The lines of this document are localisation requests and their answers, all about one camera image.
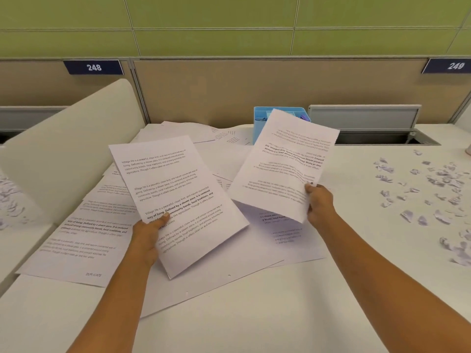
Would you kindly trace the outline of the white desk divider panel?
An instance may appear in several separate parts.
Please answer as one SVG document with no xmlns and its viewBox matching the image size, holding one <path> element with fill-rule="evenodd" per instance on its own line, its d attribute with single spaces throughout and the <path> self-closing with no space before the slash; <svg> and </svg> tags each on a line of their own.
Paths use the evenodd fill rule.
<svg viewBox="0 0 471 353">
<path fill-rule="evenodd" d="M 120 79 L 8 140 L 0 169 L 59 225 L 112 164 L 108 146 L 144 126 L 132 85 Z"/>
</svg>

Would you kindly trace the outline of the scattered torn paper scraps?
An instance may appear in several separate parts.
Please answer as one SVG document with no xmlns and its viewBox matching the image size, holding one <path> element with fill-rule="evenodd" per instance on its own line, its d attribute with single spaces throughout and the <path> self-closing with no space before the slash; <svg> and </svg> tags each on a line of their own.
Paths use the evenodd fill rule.
<svg viewBox="0 0 471 353">
<path fill-rule="evenodd" d="M 471 268 L 471 170 L 429 160 L 418 149 L 411 152 L 402 165 L 385 157 L 372 163 L 380 207 L 427 234 L 448 262 Z"/>
<path fill-rule="evenodd" d="M 0 231 L 28 223 L 24 199 L 24 193 L 20 188 L 0 174 Z"/>
</svg>

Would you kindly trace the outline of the pile of printed papers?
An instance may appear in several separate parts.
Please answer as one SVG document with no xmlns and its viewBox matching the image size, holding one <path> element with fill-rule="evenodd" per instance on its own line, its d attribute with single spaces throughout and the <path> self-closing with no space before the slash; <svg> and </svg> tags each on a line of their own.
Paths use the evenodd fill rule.
<svg viewBox="0 0 471 353">
<path fill-rule="evenodd" d="M 232 144 L 214 139 L 223 130 L 198 124 L 151 125 L 131 143 L 188 136 L 203 162 L 227 193 L 251 150 L 247 141 Z M 309 224 L 236 204 L 249 225 L 177 277 L 169 279 L 158 257 L 146 284 L 141 317 L 154 314 L 207 293 L 234 280 L 273 266 L 324 257 L 319 235 Z M 48 239 L 20 267 L 18 273 L 59 281 L 106 287 L 129 247 L 133 225 L 141 217 L 117 169 L 104 174 Z"/>
</svg>

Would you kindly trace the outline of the printed paper sheet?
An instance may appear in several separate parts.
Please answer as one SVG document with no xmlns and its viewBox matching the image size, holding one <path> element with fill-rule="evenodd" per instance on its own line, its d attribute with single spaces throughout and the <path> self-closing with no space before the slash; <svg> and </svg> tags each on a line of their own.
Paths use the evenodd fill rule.
<svg viewBox="0 0 471 353">
<path fill-rule="evenodd" d="M 109 150 L 142 221 L 170 215 L 156 243 L 169 279 L 248 227 L 188 136 Z"/>
<path fill-rule="evenodd" d="M 303 223 L 305 184 L 317 185 L 339 133 L 273 110 L 228 190 L 230 198 Z"/>
</svg>

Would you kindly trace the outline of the dark blue number sign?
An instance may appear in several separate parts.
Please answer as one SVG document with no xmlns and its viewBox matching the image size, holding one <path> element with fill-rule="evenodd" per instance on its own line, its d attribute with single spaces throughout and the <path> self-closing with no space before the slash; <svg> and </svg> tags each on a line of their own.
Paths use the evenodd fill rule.
<svg viewBox="0 0 471 353">
<path fill-rule="evenodd" d="M 119 60 L 64 60 L 70 75 L 124 75 L 124 71 Z"/>
<path fill-rule="evenodd" d="M 471 57 L 429 58 L 421 74 L 471 74 Z"/>
</svg>

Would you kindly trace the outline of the person's right forearm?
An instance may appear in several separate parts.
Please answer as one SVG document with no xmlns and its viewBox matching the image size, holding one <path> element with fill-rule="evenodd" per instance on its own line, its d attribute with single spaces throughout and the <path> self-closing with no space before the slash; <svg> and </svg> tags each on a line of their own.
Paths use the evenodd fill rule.
<svg viewBox="0 0 471 353">
<path fill-rule="evenodd" d="M 308 219 L 390 353 L 471 353 L 471 323 L 386 260 L 333 208 L 310 206 Z"/>
</svg>

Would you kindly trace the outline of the person's left hand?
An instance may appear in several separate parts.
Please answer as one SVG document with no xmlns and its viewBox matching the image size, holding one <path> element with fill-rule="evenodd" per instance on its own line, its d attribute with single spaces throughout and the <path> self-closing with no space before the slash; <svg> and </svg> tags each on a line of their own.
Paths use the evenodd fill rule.
<svg viewBox="0 0 471 353">
<path fill-rule="evenodd" d="M 158 258 L 156 243 L 159 230 L 149 228 L 142 220 L 133 225 L 132 237 L 126 255 L 150 268 Z"/>
</svg>

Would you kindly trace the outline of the person's left forearm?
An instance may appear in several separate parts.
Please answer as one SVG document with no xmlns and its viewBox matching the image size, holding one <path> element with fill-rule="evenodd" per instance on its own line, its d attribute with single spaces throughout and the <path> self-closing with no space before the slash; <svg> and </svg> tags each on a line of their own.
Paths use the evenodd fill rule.
<svg viewBox="0 0 471 353">
<path fill-rule="evenodd" d="M 132 353 L 157 250 L 129 249 L 66 353 Z"/>
</svg>

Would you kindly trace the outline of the person's right hand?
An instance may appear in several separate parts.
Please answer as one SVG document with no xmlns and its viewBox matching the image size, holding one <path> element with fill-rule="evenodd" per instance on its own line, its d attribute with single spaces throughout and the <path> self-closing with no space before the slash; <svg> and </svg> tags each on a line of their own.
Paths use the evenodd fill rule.
<svg viewBox="0 0 471 353">
<path fill-rule="evenodd" d="M 328 189 L 327 198 L 324 201 L 309 201 L 307 218 L 314 228 L 322 229 L 333 223 L 337 217 L 338 214 L 333 205 L 333 194 Z"/>
</svg>

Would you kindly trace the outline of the beige cubicle partition panel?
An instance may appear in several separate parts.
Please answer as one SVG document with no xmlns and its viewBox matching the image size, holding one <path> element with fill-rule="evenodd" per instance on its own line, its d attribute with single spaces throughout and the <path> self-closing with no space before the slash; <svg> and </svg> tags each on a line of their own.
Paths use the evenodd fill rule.
<svg viewBox="0 0 471 353">
<path fill-rule="evenodd" d="M 447 123 L 471 74 L 422 74 L 426 58 L 141 59 L 150 121 L 250 124 L 256 106 L 421 105 L 419 123 Z"/>
<path fill-rule="evenodd" d="M 128 61 L 123 75 L 70 75 L 62 60 L 0 60 L 0 106 L 69 106 L 124 78 L 138 103 Z"/>
</svg>

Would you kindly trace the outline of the blue desk organizer box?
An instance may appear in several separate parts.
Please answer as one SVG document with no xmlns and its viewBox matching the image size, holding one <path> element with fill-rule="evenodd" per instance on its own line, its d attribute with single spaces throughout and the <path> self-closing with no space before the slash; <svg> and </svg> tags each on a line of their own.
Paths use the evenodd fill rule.
<svg viewBox="0 0 471 353">
<path fill-rule="evenodd" d="M 280 110 L 299 118 L 300 113 L 306 113 L 303 107 L 271 107 L 271 106 L 256 106 L 254 107 L 254 122 L 252 133 L 252 144 L 255 144 L 258 136 L 267 122 L 273 110 Z"/>
</svg>

